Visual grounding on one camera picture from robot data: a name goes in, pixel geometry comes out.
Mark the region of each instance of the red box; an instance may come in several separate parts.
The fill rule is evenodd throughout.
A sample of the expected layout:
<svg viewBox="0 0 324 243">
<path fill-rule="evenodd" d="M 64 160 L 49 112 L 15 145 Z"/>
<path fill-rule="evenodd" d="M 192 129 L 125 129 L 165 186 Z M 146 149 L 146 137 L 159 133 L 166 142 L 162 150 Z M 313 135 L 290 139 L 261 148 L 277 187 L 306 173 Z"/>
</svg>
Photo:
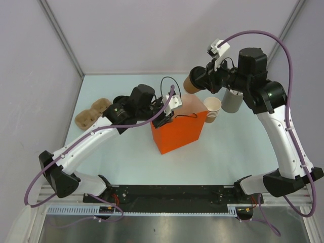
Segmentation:
<svg viewBox="0 0 324 243">
<path fill-rule="evenodd" d="M 207 109 L 195 95 L 183 95 L 182 107 L 175 110 L 171 123 L 154 128 L 151 123 L 153 139 L 161 152 L 165 154 L 199 139 L 203 129 Z"/>
</svg>

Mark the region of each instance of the gray wall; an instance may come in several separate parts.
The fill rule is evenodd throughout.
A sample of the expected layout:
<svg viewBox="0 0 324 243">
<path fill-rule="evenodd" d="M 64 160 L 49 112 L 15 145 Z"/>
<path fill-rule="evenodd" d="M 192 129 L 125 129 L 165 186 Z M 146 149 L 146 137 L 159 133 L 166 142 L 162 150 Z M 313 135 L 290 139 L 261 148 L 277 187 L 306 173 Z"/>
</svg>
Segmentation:
<svg viewBox="0 0 324 243">
<path fill-rule="evenodd" d="M 315 166 L 324 168 L 324 2 L 308 1 L 285 43 L 293 59 L 292 117 L 301 143 Z M 269 78 L 288 85 L 284 52 L 273 60 Z M 316 182 L 317 214 L 324 231 L 324 179 Z"/>
<path fill-rule="evenodd" d="M 210 61 L 207 46 L 247 29 L 280 31 L 297 0 L 48 0 L 86 74 L 174 73 Z M 274 41 L 242 36 L 266 53 Z"/>
<path fill-rule="evenodd" d="M 0 1 L 0 242 L 65 138 L 81 79 L 36 0 Z"/>
</svg>

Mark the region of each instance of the gray cylinder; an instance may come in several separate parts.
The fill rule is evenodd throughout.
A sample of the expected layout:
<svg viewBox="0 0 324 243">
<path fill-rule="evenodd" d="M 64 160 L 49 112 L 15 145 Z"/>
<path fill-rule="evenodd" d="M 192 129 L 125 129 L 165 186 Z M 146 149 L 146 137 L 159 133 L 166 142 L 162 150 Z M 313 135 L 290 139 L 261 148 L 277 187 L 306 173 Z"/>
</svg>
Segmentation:
<svg viewBox="0 0 324 243">
<path fill-rule="evenodd" d="M 222 100 L 222 109 L 227 113 L 235 113 L 243 102 L 243 94 L 234 90 L 226 90 Z"/>
</svg>

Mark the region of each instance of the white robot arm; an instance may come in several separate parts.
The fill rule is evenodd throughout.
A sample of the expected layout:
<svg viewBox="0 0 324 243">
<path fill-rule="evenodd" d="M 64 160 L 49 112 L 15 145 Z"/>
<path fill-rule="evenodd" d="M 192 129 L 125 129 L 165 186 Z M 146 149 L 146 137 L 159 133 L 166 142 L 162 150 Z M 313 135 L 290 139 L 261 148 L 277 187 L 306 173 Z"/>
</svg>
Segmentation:
<svg viewBox="0 0 324 243">
<path fill-rule="evenodd" d="M 278 82 L 267 79 L 267 56 L 260 48 L 245 48 L 240 50 L 238 67 L 227 67 L 226 54 L 229 44 L 222 40 L 215 40 L 209 47 L 208 53 L 212 61 L 204 67 L 195 67 L 189 75 L 195 89 L 187 91 L 209 90 L 218 92 L 222 87 L 243 93 L 247 106 L 257 115 L 264 126 L 278 160 L 276 171 L 247 176 L 235 182 L 243 193 L 270 192 L 280 197 L 295 192 L 309 183 L 304 167 L 307 168 L 313 181 L 324 176 L 321 168 L 316 168 L 309 161 L 302 148 L 289 110 L 289 123 L 286 124 L 287 96 L 284 88 Z M 292 140 L 292 133 L 301 149 L 305 165 L 300 161 L 296 146 Z"/>
<path fill-rule="evenodd" d="M 50 154 L 39 155 L 41 167 L 55 163 L 45 171 L 49 184 L 60 198 L 72 193 L 102 194 L 109 182 L 103 176 L 90 176 L 76 171 L 77 167 L 102 143 L 123 133 L 127 128 L 138 126 L 138 120 L 152 120 L 158 128 L 170 121 L 173 110 L 182 105 L 176 94 L 160 97 L 152 102 L 155 91 L 147 85 L 135 87 L 132 94 L 119 96 L 103 116 L 82 135 L 65 147 Z"/>
</svg>

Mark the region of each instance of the cardboard egg carton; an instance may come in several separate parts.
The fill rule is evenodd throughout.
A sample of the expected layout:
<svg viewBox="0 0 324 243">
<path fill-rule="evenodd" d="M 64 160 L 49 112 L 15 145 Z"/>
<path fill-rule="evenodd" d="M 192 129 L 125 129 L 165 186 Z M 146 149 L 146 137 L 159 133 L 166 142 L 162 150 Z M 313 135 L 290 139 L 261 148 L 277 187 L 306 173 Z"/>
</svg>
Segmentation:
<svg viewBox="0 0 324 243">
<path fill-rule="evenodd" d="M 112 103 L 106 99 L 101 98 L 92 104 L 91 108 L 84 110 L 79 113 L 74 122 L 78 128 L 86 130 L 91 127 L 99 117 L 102 116 L 102 113 L 111 105 Z"/>
</svg>

